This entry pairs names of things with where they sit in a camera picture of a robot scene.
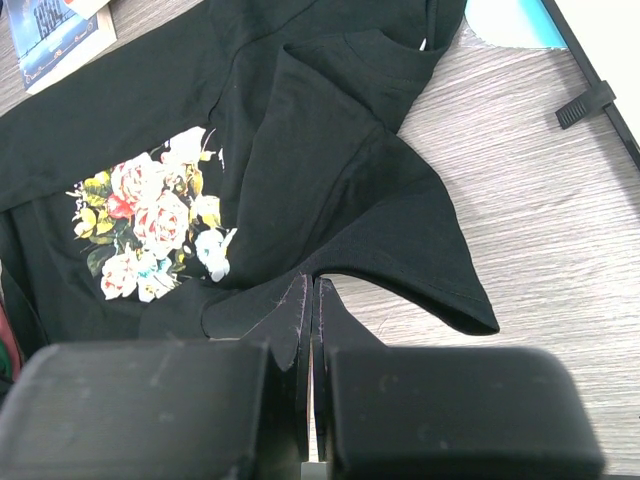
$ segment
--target book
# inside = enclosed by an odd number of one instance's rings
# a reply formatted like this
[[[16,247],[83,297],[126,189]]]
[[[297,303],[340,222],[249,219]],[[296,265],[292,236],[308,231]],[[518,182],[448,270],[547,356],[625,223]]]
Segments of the book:
[[[76,71],[116,41],[109,7],[84,19],[62,0],[4,0],[27,93]]]
[[[82,18],[88,20],[109,3],[109,0],[64,0],[64,3]]]

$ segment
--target black clip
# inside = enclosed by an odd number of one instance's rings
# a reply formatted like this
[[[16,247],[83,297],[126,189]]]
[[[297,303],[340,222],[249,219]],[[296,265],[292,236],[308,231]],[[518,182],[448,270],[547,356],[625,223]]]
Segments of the black clip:
[[[556,116],[562,129],[566,130],[583,118],[608,107],[615,99],[609,83],[601,81],[558,110]]]

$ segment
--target black t-shirt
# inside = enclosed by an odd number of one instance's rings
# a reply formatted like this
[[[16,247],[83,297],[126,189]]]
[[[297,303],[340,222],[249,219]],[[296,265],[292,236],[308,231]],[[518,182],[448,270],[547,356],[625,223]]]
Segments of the black t-shirt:
[[[10,111],[12,323],[233,337],[338,272],[497,331],[444,185],[396,136],[464,4],[208,0]]]

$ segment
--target rose print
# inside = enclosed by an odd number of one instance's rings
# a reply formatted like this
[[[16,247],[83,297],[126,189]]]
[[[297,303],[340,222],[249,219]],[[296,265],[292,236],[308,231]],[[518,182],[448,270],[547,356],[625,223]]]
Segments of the rose print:
[[[162,169],[148,153],[143,153],[114,167],[111,187],[114,195],[135,210],[140,201],[153,202],[162,192]]]
[[[127,246],[125,252],[107,260],[102,267],[100,286],[107,300],[131,295],[138,285],[138,259]]]
[[[133,216],[131,205],[113,193],[107,198],[107,213],[111,218],[116,219],[131,218]]]
[[[136,289],[142,302],[161,298],[188,277],[185,262],[194,257],[215,282],[229,274],[226,254],[235,229],[222,227],[220,199],[202,194],[198,165],[216,155],[206,150],[214,132],[205,137],[203,128],[194,127],[168,140],[160,161],[151,155],[162,147],[67,192],[75,199],[75,238],[89,242],[83,248],[87,267],[100,278],[107,300],[128,297]],[[224,169],[222,148],[217,157]]]
[[[189,229],[189,209],[169,191],[136,210],[133,233],[159,260],[179,249]]]

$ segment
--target table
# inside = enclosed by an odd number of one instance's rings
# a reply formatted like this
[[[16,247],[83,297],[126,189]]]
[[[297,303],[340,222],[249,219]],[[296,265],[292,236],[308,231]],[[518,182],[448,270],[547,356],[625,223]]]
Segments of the table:
[[[113,48],[195,3],[114,0]],[[557,126],[553,112],[585,88],[568,51],[494,48],[464,26],[402,127],[449,189],[499,335],[466,337],[380,288],[332,279],[390,345],[553,352],[578,384],[609,471],[640,475],[640,174],[605,116]],[[24,98],[5,13],[0,115]]]

